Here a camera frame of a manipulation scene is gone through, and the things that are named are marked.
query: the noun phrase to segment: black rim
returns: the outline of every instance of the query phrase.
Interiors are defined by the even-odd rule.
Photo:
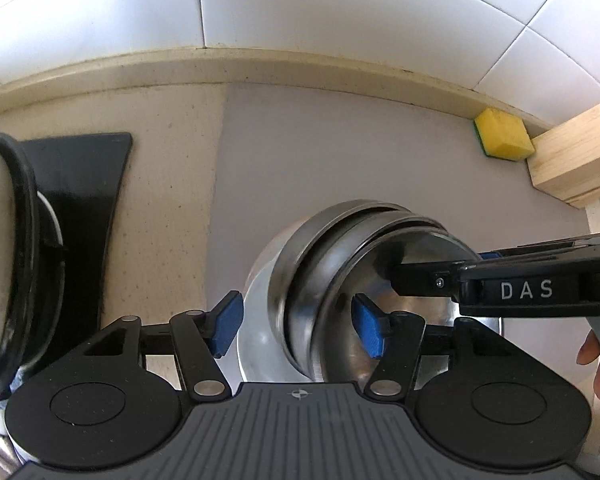
[[[15,202],[15,247],[9,305],[0,342],[0,397],[7,396],[31,329],[38,270],[40,220],[36,178],[17,140],[0,133],[0,156],[11,173]]]
[[[36,372],[36,364],[51,343],[62,307],[64,292],[64,251],[59,226],[56,228],[51,206],[38,192],[40,218],[40,256],[36,275],[36,298],[33,303],[31,330],[20,364],[18,377],[24,380]]]

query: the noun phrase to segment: logo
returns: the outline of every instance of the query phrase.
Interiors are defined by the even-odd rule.
[[[302,388],[298,388],[297,390],[293,390],[290,395],[295,397],[296,399],[304,399],[305,397],[311,395],[307,390],[303,390]]]

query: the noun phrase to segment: wooden board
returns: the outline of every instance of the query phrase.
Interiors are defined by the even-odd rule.
[[[536,188],[578,208],[600,197],[600,104],[532,140]]]

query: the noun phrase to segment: round black disc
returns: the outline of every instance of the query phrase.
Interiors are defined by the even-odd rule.
[[[163,378],[116,356],[60,359],[17,389],[5,422],[39,462],[101,469],[158,447],[180,420],[178,395]]]
[[[416,404],[429,436],[459,458],[502,469],[535,468],[577,452],[590,423],[582,394],[548,369],[536,377],[500,371],[508,380],[489,382],[467,369],[430,380]]]

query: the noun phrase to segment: yellow sponge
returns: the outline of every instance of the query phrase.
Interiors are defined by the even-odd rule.
[[[522,160],[536,150],[519,117],[495,108],[485,108],[474,123],[484,153],[489,156]]]

